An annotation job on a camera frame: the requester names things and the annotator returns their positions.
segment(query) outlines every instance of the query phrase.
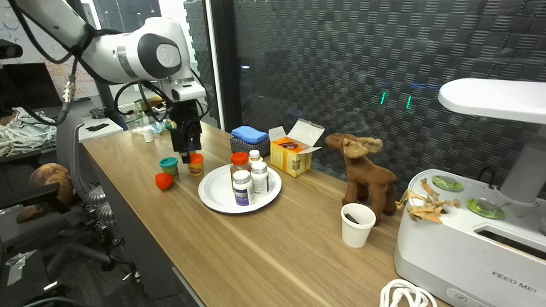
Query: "cardboard box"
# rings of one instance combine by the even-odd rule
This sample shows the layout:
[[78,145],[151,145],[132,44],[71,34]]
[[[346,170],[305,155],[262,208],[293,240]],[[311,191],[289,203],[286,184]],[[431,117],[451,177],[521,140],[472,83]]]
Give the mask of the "cardboard box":
[[310,169],[313,146],[323,126],[298,119],[286,135],[281,126],[269,129],[269,164],[296,177]]

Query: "white cable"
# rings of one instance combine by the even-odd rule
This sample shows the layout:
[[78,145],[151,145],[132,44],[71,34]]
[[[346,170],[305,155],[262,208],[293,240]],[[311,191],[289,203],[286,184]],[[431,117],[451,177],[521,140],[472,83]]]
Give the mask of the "white cable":
[[390,280],[380,290],[378,307],[397,307],[402,298],[407,300],[409,307],[436,307],[436,300],[426,290],[414,286],[405,280]]

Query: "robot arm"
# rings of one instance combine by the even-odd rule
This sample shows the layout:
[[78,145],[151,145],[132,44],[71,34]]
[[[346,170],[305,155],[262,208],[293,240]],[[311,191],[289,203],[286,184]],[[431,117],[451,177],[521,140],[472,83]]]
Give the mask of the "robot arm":
[[192,80],[189,54],[180,25],[170,19],[149,17],[134,32],[100,34],[90,27],[64,0],[38,3],[9,0],[57,41],[66,51],[79,51],[79,63],[105,83],[154,80],[171,77]]
[[[183,31],[177,22],[149,17],[132,32],[110,34],[90,27],[64,0],[8,2],[21,24],[23,13],[73,54],[95,80],[127,83],[168,77],[168,116],[177,126],[170,131],[171,146],[182,162],[189,162],[189,152],[200,148],[197,99],[204,97],[204,88],[190,73]],[[73,95],[73,90],[64,90],[62,114],[67,112],[66,102],[71,102],[66,95]]]

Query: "small bottle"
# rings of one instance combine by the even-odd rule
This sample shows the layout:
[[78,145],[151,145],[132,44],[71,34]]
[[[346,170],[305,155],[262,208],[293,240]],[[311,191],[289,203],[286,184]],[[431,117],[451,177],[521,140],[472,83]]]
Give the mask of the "small bottle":
[[247,170],[250,172],[250,165],[248,165],[248,153],[245,152],[233,152],[231,153],[231,167],[229,167],[229,175],[233,175],[236,170]]
[[132,136],[142,135],[142,129],[148,124],[148,121],[146,121],[146,114],[139,109],[137,104],[134,104],[134,109],[129,111],[129,114],[125,117],[125,124],[127,124]]
[[252,165],[252,162],[262,160],[262,157],[259,155],[259,150],[250,150],[248,152],[248,162]]
[[267,164],[262,160],[252,162],[252,193],[255,196],[265,194],[269,191],[269,172],[267,172]]
[[247,206],[252,201],[252,179],[248,170],[235,170],[231,175],[231,186],[235,194],[235,203]]

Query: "green light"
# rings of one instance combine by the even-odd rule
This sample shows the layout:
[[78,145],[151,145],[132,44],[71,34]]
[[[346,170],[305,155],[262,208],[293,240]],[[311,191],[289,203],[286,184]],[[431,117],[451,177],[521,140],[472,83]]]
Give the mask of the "green light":
[[378,104],[385,104],[385,99],[386,99],[386,92],[385,92],[385,90],[381,90],[381,92],[380,92]]
[[412,97],[409,95],[409,97],[405,99],[405,109],[410,109],[410,100],[412,100]]

